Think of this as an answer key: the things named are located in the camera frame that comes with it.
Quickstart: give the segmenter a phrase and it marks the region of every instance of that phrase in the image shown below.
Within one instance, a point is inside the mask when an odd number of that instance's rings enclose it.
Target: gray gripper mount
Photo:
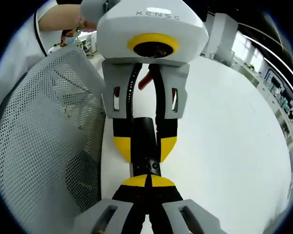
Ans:
[[[73,234],[121,234],[132,205],[104,198],[75,218]],[[191,199],[167,202],[162,206],[173,234],[226,234],[219,219]]]
[[[106,59],[102,63],[105,80],[103,100],[108,118],[127,118],[126,101],[127,91],[131,89],[129,81],[135,63],[112,63]],[[171,66],[159,64],[165,89],[165,119],[182,118],[187,101],[186,81],[189,73],[189,64]],[[114,108],[114,89],[119,87],[119,108]],[[172,89],[176,89],[177,108],[172,110]]]

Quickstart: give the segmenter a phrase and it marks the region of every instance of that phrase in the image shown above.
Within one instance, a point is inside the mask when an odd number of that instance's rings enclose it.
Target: white lab coat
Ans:
[[[37,10],[36,26],[45,51],[59,41],[61,31],[40,32],[38,21],[55,5],[57,5],[56,0],[49,0]],[[44,57],[35,36],[34,15],[32,15],[12,37],[0,60],[0,105],[18,80]]]
[[[61,49],[62,47],[60,47],[60,45],[56,45],[56,46],[53,46],[51,47],[49,50],[48,50],[48,55],[58,51],[59,49]]]

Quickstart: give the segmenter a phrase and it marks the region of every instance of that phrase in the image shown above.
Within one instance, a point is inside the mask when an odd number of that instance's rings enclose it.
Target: yellow ring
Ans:
[[[135,36],[128,42],[128,47],[134,52],[134,47],[144,42],[164,43],[173,49],[172,53],[175,53],[179,49],[179,42],[175,38],[158,33],[148,33]]]

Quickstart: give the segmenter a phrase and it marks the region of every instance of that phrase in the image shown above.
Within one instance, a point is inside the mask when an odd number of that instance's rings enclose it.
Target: white table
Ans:
[[[102,57],[92,62],[100,68],[96,63]],[[144,65],[138,81],[146,73]],[[243,75],[207,58],[191,62],[187,92],[178,140],[161,164],[162,176],[175,182],[184,199],[218,217],[228,234],[261,234],[288,204],[290,157],[277,119]],[[153,83],[143,91],[136,88],[134,116],[154,118],[155,100]],[[101,168],[102,197],[107,198],[129,178],[129,165],[112,136],[107,119]],[[152,233],[149,222],[142,233]]]

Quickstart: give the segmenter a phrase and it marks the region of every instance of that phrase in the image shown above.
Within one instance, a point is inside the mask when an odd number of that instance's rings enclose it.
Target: window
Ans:
[[[232,46],[232,51],[234,51],[234,55],[244,61],[248,55],[250,47],[251,42],[246,39],[242,33],[237,31]]]
[[[251,59],[251,64],[254,66],[255,72],[259,72],[260,67],[262,66],[264,57],[259,52],[259,50],[255,49],[254,55]]]

